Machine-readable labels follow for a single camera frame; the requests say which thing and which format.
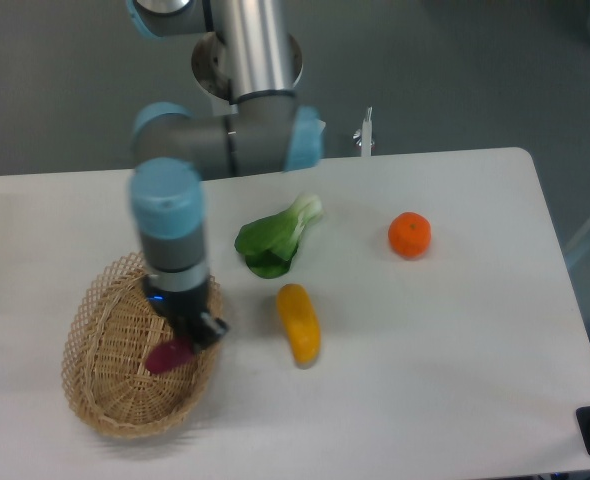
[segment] white table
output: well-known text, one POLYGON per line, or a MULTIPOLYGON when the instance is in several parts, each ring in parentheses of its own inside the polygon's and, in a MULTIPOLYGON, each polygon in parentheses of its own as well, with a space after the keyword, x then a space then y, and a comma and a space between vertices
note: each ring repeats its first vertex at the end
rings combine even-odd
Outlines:
POLYGON ((0 478, 472 479, 590 468, 575 409, 590 346, 530 156, 333 159, 205 184, 233 330, 208 392, 166 436, 104 439, 68 409, 60 361, 91 280, 138 250, 128 171, 0 177, 0 478), (327 215, 265 281, 241 225, 318 193, 327 215), (387 246, 425 215, 419 261, 387 246), (302 283, 323 351, 294 367, 274 309, 302 283))

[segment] orange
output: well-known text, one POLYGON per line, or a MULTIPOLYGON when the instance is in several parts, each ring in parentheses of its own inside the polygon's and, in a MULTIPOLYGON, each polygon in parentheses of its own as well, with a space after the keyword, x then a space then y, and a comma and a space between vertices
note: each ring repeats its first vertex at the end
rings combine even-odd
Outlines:
POLYGON ((431 243, 431 224, 417 213, 402 213, 388 228, 388 241, 402 257, 417 258, 431 243))

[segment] gray floor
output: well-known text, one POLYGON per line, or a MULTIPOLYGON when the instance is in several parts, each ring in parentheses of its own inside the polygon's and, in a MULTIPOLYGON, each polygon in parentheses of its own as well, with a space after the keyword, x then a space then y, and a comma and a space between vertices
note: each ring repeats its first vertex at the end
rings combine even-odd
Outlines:
MULTIPOLYGON (((328 156, 357 154, 350 137, 373 105, 376 153, 519 146, 560 242, 590 214, 585 2, 285 3, 328 156)), ((122 0, 0 0, 0 175, 131 167, 131 122, 153 101, 208 115, 197 40, 140 38, 122 0)), ((590 331, 590 258, 573 281, 590 331)))

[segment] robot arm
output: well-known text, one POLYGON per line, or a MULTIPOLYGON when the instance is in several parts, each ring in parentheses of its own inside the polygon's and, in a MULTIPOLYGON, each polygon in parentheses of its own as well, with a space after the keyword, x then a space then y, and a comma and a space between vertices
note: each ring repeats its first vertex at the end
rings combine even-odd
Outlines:
POLYGON ((127 0, 147 36, 215 30, 232 66, 237 113, 191 118, 158 103, 135 121, 131 207, 147 264, 144 290, 177 337, 196 350, 227 331, 206 305, 209 269, 200 180, 294 170, 322 156, 317 111, 292 90, 290 48, 280 0, 127 0))

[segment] black cable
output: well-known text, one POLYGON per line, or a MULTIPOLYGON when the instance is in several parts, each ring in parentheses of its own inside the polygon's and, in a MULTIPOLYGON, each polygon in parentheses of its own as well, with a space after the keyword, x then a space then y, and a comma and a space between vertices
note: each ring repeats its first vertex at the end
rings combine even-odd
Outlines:
POLYGON ((206 31, 212 32, 213 26, 213 9, 211 7, 211 0, 202 0, 202 10, 204 10, 204 25, 206 25, 206 31))

